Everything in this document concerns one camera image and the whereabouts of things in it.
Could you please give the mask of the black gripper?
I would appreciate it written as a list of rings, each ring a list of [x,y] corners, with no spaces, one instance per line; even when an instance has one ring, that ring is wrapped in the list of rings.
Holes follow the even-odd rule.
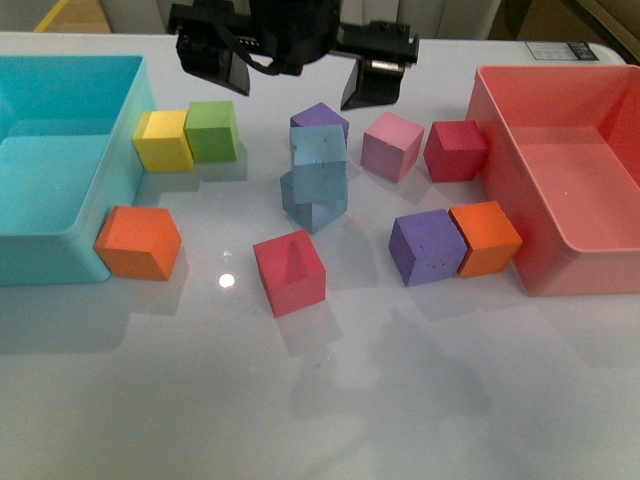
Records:
[[[178,36],[182,69],[243,96],[248,67],[266,75],[299,75],[327,54],[356,61],[344,88],[342,111],[395,104],[403,67],[418,58],[410,27],[388,21],[365,25],[341,20],[340,1],[251,1],[249,12],[231,1],[171,6],[167,32]]]

